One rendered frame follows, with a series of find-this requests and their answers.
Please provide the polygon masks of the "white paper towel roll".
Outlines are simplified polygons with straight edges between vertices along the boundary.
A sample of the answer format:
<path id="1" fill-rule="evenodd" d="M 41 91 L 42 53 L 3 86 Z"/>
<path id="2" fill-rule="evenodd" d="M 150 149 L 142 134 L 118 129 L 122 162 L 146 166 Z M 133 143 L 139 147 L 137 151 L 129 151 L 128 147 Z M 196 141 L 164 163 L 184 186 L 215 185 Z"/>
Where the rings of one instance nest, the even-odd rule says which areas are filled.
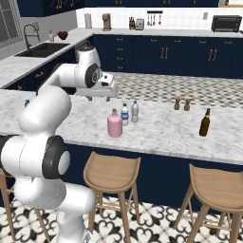
<path id="1" fill-rule="evenodd" d="M 92 28 L 92 19 L 90 13 L 86 13 L 84 15 L 84 23 L 85 23 L 85 28 Z"/>

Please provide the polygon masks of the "clear plastic bottle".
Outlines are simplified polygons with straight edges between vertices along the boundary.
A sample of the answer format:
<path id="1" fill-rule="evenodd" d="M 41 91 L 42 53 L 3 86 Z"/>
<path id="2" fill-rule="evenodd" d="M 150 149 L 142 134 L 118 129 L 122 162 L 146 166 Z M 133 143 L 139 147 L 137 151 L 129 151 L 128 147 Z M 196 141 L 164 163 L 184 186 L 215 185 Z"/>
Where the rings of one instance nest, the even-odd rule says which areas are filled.
<path id="1" fill-rule="evenodd" d="M 131 122 L 138 122 L 139 121 L 139 106 L 137 101 L 134 101 L 131 106 Z"/>

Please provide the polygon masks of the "wooden bar stool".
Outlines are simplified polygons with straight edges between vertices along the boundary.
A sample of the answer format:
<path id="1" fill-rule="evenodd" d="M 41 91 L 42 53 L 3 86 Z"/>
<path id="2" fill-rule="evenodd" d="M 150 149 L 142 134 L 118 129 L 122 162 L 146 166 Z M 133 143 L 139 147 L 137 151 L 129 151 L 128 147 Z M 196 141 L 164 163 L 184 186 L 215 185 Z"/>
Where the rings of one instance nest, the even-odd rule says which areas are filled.
<path id="1" fill-rule="evenodd" d="M 7 220 L 9 223 L 9 229 L 10 229 L 10 235 L 12 239 L 15 239 L 15 233 L 14 233 L 14 229 L 13 229 L 13 223 L 12 223 L 12 218 L 11 218 L 11 211 L 10 211 L 10 206 L 9 206 L 9 195 L 13 193 L 13 186 L 11 186 L 11 188 L 9 189 L 7 186 L 7 181 L 6 178 L 9 178 L 10 175 L 6 175 L 4 173 L 4 171 L 2 169 L 0 169 L 0 192 L 3 198 L 3 202 L 4 202 L 4 207 L 6 210 L 6 214 L 7 214 Z M 42 227 L 42 230 L 44 232 L 44 235 L 47 239 L 47 243 L 50 243 L 50 239 L 47 233 L 47 229 L 46 226 L 44 224 L 44 221 L 40 215 L 39 210 L 36 207 L 33 207 L 35 214 L 37 215 L 37 218 L 39 220 L 39 223 Z"/>
<path id="2" fill-rule="evenodd" d="M 243 172 L 227 172 L 190 165 L 190 185 L 183 199 L 174 228 L 189 207 L 192 230 L 187 243 L 193 243 L 201 226 L 230 232 L 230 242 L 236 243 L 243 218 Z M 210 225 L 206 214 L 213 209 L 221 212 L 218 225 Z"/>
<path id="3" fill-rule="evenodd" d="M 84 182 L 95 193 L 95 206 L 89 213 L 88 230 L 93 233 L 96 210 L 104 209 L 121 213 L 126 243 L 130 243 L 127 211 L 134 209 L 137 223 L 140 223 L 137 177 L 140 158 L 126 159 L 115 156 L 99 155 L 92 152 L 84 168 Z M 119 205 L 103 204 L 103 193 L 117 194 Z"/>

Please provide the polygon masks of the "black rail with hanging tools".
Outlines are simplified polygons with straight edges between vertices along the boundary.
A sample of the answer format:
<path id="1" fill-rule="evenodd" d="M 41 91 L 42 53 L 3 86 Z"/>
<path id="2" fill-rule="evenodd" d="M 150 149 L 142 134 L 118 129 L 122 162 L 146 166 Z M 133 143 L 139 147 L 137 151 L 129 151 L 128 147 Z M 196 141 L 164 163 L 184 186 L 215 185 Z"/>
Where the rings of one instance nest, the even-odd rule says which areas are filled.
<path id="1" fill-rule="evenodd" d="M 147 25 L 149 27 L 155 27 L 161 25 L 162 10 L 148 10 L 147 11 Z"/>

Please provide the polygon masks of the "brown coffee machine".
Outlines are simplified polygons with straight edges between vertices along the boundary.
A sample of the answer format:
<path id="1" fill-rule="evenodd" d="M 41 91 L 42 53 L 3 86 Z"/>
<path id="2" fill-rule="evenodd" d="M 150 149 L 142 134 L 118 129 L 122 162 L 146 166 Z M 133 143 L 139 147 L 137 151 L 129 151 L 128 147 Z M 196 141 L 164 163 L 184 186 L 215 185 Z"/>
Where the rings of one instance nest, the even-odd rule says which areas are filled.
<path id="1" fill-rule="evenodd" d="M 102 19 L 103 19 L 103 31 L 109 31 L 111 29 L 110 14 L 104 13 Z"/>

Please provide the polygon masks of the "black tap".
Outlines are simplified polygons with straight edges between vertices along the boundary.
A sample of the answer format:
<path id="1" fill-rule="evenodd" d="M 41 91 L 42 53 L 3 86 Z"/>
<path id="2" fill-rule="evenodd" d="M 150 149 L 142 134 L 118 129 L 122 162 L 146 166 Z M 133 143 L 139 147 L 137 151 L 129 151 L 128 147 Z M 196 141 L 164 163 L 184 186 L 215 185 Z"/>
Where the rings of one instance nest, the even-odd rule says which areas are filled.
<path id="1" fill-rule="evenodd" d="M 26 29 L 27 27 L 32 27 L 33 30 L 36 32 L 35 34 L 27 34 L 26 32 Z M 30 42 L 28 41 L 28 38 L 29 37 L 36 37 L 38 42 L 40 43 L 41 42 L 41 38 L 40 38 L 40 34 L 39 34 L 39 31 L 37 30 L 37 28 L 34 26 L 34 25 L 31 25 L 31 24 L 27 24 L 24 26 L 24 38 L 25 38 L 25 42 L 26 42 L 26 47 L 27 47 L 27 50 L 30 49 Z"/>

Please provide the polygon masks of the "navy wall cupboards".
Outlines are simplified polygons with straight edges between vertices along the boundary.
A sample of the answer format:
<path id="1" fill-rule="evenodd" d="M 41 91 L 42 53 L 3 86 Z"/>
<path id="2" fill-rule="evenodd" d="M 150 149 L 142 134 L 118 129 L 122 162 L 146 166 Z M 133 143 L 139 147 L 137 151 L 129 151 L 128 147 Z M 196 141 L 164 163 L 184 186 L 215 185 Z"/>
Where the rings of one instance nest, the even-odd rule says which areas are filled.
<path id="1" fill-rule="evenodd" d="M 82 8 L 243 8 L 230 0 L 17 0 L 22 17 L 46 17 Z"/>

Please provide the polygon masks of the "brown glass bottle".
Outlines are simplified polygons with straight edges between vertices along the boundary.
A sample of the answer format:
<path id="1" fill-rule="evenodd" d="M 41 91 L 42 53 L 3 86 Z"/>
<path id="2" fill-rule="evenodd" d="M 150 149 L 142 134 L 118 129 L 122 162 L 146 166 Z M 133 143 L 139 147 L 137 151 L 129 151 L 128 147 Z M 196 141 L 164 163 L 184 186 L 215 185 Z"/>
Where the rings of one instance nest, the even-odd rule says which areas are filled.
<path id="1" fill-rule="evenodd" d="M 204 118 L 201 121 L 200 129 L 199 129 L 199 135 L 201 137 L 205 137 L 208 133 L 209 125 L 210 125 L 210 111 L 211 109 L 208 108 Z"/>

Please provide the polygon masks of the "window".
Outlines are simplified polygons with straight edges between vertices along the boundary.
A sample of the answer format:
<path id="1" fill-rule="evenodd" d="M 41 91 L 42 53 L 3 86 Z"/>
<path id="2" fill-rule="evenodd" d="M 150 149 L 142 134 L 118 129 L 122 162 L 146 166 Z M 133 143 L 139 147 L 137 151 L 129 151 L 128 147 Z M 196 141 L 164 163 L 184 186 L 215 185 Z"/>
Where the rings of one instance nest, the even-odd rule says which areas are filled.
<path id="1" fill-rule="evenodd" d="M 22 32 L 13 0 L 0 0 L 0 47 L 22 40 Z"/>

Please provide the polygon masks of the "navy base cupboards long run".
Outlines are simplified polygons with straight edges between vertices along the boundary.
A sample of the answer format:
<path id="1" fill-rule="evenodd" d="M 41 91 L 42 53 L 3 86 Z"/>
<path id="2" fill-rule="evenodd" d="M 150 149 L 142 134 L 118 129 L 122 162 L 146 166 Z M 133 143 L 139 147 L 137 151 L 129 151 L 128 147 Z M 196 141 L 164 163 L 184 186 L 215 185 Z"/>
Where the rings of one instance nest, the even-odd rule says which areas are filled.
<path id="1" fill-rule="evenodd" d="M 102 69 L 116 72 L 243 79 L 243 39 L 96 34 Z"/>

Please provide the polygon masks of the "black sink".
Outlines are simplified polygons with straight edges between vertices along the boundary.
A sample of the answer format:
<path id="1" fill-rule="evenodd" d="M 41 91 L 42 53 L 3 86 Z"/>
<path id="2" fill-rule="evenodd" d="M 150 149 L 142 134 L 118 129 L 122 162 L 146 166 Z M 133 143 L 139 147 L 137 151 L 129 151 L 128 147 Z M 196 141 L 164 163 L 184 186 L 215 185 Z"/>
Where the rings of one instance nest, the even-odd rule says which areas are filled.
<path id="1" fill-rule="evenodd" d="M 62 43 L 42 43 L 16 54 L 16 57 L 46 58 L 53 54 L 60 53 L 62 50 L 68 50 L 71 44 Z"/>

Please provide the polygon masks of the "navy base cupboards under sink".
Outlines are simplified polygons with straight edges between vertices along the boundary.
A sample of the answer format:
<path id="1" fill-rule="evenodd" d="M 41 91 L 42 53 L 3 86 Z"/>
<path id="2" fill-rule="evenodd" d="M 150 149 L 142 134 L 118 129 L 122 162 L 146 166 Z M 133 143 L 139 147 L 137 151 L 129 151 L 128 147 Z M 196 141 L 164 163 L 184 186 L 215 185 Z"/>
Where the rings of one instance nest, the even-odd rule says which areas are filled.
<path id="1" fill-rule="evenodd" d="M 36 91 L 48 75 L 52 72 L 56 65 L 63 63 L 77 64 L 78 57 L 74 47 L 66 52 L 56 56 L 51 61 L 47 61 L 35 70 L 30 71 L 29 74 L 25 74 L 22 78 L 14 81 L 12 84 L 7 84 L 5 89 L 19 90 L 19 91 Z"/>

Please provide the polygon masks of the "pink bottle with cork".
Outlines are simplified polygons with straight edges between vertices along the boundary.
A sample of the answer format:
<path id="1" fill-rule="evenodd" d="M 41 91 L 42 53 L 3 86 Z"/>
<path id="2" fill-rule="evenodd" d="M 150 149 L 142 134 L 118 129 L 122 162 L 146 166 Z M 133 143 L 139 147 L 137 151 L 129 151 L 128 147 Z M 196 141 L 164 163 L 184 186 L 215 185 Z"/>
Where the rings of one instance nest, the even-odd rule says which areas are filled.
<path id="1" fill-rule="evenodd" d="M 112 109 L 112 113 L 107 118 L 108 135 L 117 138 L 122 134 L 122 117 L 118 114 L 116 108 Z"/>

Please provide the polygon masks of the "navy island cabinet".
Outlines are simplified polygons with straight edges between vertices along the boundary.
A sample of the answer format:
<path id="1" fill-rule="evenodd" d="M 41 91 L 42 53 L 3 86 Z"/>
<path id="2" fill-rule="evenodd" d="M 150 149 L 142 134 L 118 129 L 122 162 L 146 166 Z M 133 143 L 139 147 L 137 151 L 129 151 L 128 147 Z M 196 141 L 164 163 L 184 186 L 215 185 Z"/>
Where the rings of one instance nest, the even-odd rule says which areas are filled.
<path id="1" fill-rule="evenodd" d="M 232 172 L 243 170 L 243 142 L 210 144 L 205 139 L 186 145 L 174 140 L 102 141 L 26 140 L 17 135 L 0 136 L 0 166 L 16 178 L 15 197 L 26 205 L 53 210 L 67 196 L 67 185 L 84 188 L 81 172 L 92 152 L 122 157 L 122 165 L 141 158 L 140 199 L 177 207 L 189 181 L 189 165 Z"/>

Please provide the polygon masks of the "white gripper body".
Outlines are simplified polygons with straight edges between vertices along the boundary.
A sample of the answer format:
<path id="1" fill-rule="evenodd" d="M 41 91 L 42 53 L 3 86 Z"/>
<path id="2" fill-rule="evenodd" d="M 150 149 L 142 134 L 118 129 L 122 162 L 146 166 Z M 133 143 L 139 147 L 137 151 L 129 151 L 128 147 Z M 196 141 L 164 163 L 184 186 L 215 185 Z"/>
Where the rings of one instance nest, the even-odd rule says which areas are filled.
<path id="1" fill-rule="evenodd" d="M 92 88 L 78 88 L 77 93 L 80 96 L 87 97 L 109 97 L 114 98 L 117 96 L 117 88 L 110 86 L 102 86 L 96 88 L 93 86 Z"/>

